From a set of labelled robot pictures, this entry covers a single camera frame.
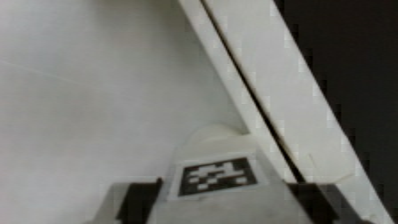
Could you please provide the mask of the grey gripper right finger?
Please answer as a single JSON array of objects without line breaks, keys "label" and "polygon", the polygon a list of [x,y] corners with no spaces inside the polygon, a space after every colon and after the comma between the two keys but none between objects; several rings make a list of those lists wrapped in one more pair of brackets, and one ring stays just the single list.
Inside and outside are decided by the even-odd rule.
[{"label": "grey gripper right finger", "polygon": [[312,224],[375,224],[359,216],[334,184],[293,183],[288,187]]}]

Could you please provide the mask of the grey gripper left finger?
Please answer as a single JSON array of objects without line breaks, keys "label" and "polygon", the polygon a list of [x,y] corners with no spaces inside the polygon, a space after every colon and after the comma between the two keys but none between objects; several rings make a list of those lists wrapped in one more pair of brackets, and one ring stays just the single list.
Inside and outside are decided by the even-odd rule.
[{"label": "grey gripper left finger", "polygon": [[115,183],[94,216],[94,224],[147,224],[163,179]]}]

